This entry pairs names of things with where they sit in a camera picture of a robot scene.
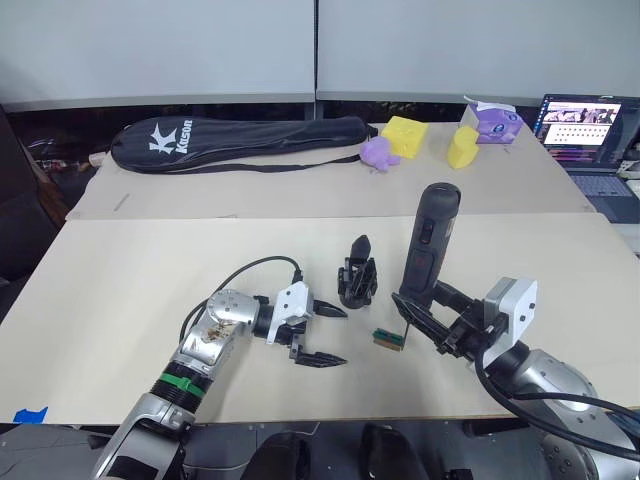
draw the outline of purple plush toy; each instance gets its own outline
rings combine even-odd
[[[391,142],[385,137],[373,137],[360,149],[360,159],[381,172],[389,170],[391,165],[400,163],[401,158],[391,155]]]

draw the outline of blue tape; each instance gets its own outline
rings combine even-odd
[[[13,423],[42,423],[44,416],[47,414],[47,410],[49,410],[49,407],[44,407],[39,412],[31,412],[23,408],[19,412],[16,412],[15,417],[13,417]]]

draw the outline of laptop keyboard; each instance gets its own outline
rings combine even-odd
[[[587,197],[630,197],[633,195],[618,177],[569,175]]]

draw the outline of white tabletop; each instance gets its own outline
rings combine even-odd
[[[512,145],[482,145],[473,164],[453,170],[446,152],[456,123],[432,123],[419,155],[388,173],[360,162],[305,171],[145,175],[111,157],[69,219],[304,218],[414,215],[424,188],[446,181],[463,192],[462,213],[594,211],[528,127]],[[243,159],[243,163],[320,163],[359,146]]]
[[[265,255],[289,255],[317,298],[339,304],[336,271],[363,233],[379,272],[372,305],[350,311],[347,320],[314,318],[307,335],[309,350],[349,363],[296,366],[284,347],[253,339],[235,374],[212,386],[198,421],[503,413],[464,360],[439,355],[417,331],[402,353],[372,342],[378,327],[403,329],[389,295],[400,284],[412,223],[411,217],[68,222],[0,325],[0,422],[23,408],[48,406],[49,423],[119,423],[162,372],[185,314],[231,271]],[[273,298],[290,275],[287,264],[263,265],[231,286]],[[459,216],[441,278],[481,298],[503,275],[539,281],[526,343],[580,369],[602,397],[640,405],[640,262],[604,217]],[[445,323],[454,318],[443,309],[434,313]]]

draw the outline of black bag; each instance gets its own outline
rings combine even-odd
[[[290,172],[350,163],[359,155],[311,165],[224,163],[364,142],[377,130],[358,117],[287,122],[239,122],[201,117],[156,117],[125,128],[111,144],[118,165],[141,173]]]

